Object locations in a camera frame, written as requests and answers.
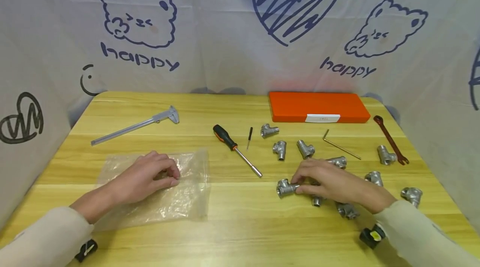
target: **wooden table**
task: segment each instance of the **wooden table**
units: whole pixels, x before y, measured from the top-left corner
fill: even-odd
[[[383,116],[410,165],[386,167],[379,163],[376,147],[388,146],[388,142],[371,119],[366,124],[275,124],[266,96],[102,93],[16,209],[2,232],[0,246],[51,208],[67,206],[92,189],[108,154],[173,153],[208,147],[212,183],[208,221],[181,220],[95,233],[99,249],[82,266],[408,266],[388,242],[375,251],[359,242],[360,230],[375,223],[362,208],[357,206],[361,212],[357,220],[346,220],[332,201],[317,208],[303,195],[278,198],[276,183],[291,178],[296,170],[301,156],[295,143],[302,139],[315,146],[314,157],[346,156],[347,170],[355,175],[380,171],[385,188],[396,196],[407,186],[422,189],[420,210],[454,241],[479,256],[477,234],[400,127],[381,103],[367,97],[362,100],[372,116]],[[90,146],[91,140],[143,121],[170,104],[179,112],[179,124],[167,120]],[[268,122],[279,126],[280,133],[264,140],[259,131]],[[215,124],[227,129],[242,151],[253,126],[250,150],[244,153],[263,172],[261,179],[217,140],[212,132]],[[322,141],[326,129],[330,129],[331,141],[362,160]],[[278,162],[272,153],[278,140],[287,141],[284,162]]]

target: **sleeve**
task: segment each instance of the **sleeve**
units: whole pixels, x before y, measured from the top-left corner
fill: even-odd
[[[54,208],[0,250],[0,266],[64,267],[93,229],[72,208]]]
[[[374,216],[398,255],[413,267],[480,266],[476,257],[407,201],[398,200]]]

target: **plastic bag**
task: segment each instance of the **plastic bag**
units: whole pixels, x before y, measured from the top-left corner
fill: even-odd
[[[97,186],[102,186],[120,175],[139,156],[140,154],[108,156],[98,176]],[[207,151],[201,149],[168,156],[177,163],[180,183],[175,187],[159,190],[138,203],[114,208],[95,224],[95,231],[183,218],[198,220],[207,216],[210,191]]]

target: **small screwdriver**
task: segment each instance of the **small screwdriver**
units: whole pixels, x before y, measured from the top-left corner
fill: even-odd
[[[220,125],[215,125],[213,127],[213,132],[215,133],[215,136],[217,136],[218,140],[222,141],[223,143],[227,144],[228,148],[230,148],[231,151],[236,151],[237,154],[250,166],[250,168],[255,172],[255,174],[258,177],[262,177],[262,173],[255,167],[253,166],[252,163],[241,153],[237,146],[238,144],[235,143],[232,138],[228,135],[228,132],[223,129]]]
[[[248,135],[248,142],[247,142],[247,151],[248,151],[248,147],[250,146],[250,140],[252,140],[252,132],[253,132],[253,127],[250,127],[250,134]]]

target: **orange box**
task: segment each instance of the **orange box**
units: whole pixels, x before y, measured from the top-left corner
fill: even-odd
[[[274,122],[365,123],[370,114],[353,93],[270,92]]]

